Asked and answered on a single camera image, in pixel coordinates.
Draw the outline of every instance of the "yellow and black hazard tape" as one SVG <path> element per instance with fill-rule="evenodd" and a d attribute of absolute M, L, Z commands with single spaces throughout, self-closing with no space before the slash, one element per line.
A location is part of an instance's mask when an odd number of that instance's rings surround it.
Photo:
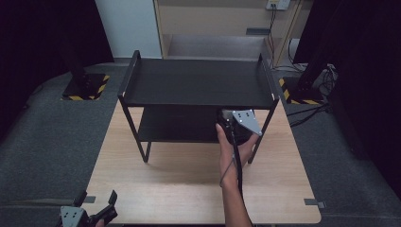
<path fill-rule="evenodd" d="M 283 79 L 279 79 L 280 87 L 283 90 L 284 98 L 288 104 L 324 104 L 322 100 L 314 100 L 314 99 L 294 99 L 291 97 L 289 93 L 286 82 Z"/>
<path fill-rule="evenodd" d="M 100 98 L 103 93 L 106 83 L 109 81 L 110 76 L 104 76 L 103 81 L 100 84 L 97 93 L 94 96 L 63 96 L 61 100 L 73 100 L 73 101 L 82 101 L 82 100 L 97 100 Z"/>

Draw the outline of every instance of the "wooden table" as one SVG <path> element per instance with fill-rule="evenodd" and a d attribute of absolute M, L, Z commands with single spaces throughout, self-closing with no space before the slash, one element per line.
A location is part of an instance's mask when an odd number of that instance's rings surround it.
<path fill-rule="evenodd" d="M 268 111 L 256 111 L 260 124 Z M 139 124 L 141 109 L 131 113 Z M 144 163 L 120 103 L 89 182 L 95 203 L 82 207 L 95 214 L 114 189 L 118 217 L 113 223 L 222 224 L 218 185 L 218 144 L 154 143 Z M 253 163 L 243 169 L 244 200 L 253 223 L 318 223 L 316 205 L 299 151 L 279 102 Z"/>

